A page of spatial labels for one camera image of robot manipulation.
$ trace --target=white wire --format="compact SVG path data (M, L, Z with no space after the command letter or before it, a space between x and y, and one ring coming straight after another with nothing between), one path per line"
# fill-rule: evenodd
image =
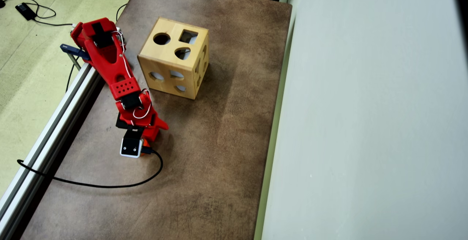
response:
M113 33L118 33L120 35L120 40L122 41L122 54L120 55L120 57L122 57L122 59L124 59L125 70L127 70L128 77L132 77L130 75L130 71L128 70L127 62L125 61L125 57L124 57L124 52L125 52L124 36L123 36L122 32L119 32L119 31L114 31Z
M143 117L137 117L137 116L135 116L135 110L137 110L137 109L135 109L135 110L133 110L133 117L134 117L134 118L137 118L137 119L142 119L142 118L146 117L146 116L148 115L148 113L149 113L149 110L151 109L151 106L152 106L152 99L151 99L151 95L150 95L150 93L149 93L149 90L148 90L148 89L146 89L146 88L145 88L145 89L143 89L141 92L143 93L143 92L145 92L145 91L147 91L147 92L148 92L148 97L149 97L149 101L150 101L150 104L149 104L149 106L148 106L148 111L147 111L147 113L145 113L145 115L144 115Z

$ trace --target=blue clamp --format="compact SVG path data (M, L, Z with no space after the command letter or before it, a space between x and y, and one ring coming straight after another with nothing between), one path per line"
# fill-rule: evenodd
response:
M62 49L62 51L67 53L67 54L74 55L74 56L77 56L77 57L81 57L81 58L83 58L83 60L91 60L91 58L89 57L87 52L84 52L83 50L78 49L76 47L72 47L70 45L67 45L67 44L63 43L63 44L60 45L60 49Z

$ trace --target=power adapter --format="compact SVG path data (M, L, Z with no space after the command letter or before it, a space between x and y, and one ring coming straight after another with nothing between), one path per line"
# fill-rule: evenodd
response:
M34 19L34 17L37 17L35 12L33 10L31 10L31 8L25 3L20 3L17 6L15 6L15 8L28 21L31 20L31 19Z

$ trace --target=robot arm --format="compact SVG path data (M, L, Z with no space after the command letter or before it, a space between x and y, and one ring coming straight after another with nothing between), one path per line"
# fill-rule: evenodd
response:
M122 32L114 22L102 18L78 23L71 32L73 41L89 55L92 65L109 85L119 116L116 126L127 129L120 154L132 158L140 155L143 145L153 142L159 129L167 124L152 107L147 89L141 90L125 58Z

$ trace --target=circular hole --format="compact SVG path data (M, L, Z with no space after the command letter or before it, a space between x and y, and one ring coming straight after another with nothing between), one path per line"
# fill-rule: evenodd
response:
M169 43L169 41L171 41L171 37L166 34L166 33L159 33L159 34L156 34L152 40L156 43L156 44L159 44L159 45L165 45L167 43Z
M171 78L175 80L184 80L184 75L182 75L180 72L174 71L174 70L169 70L171 73Z
M178 90L179 92L185 92L185 87L182 86L182 85L176 85L174 86L176 90Z
M164 77L157 72L151 72L149 74L153 80L164 80Z
M188 47L178 48L178 49L176 49L174 54L179 59L185 60L185 59L189 58L190 48L188 48Z

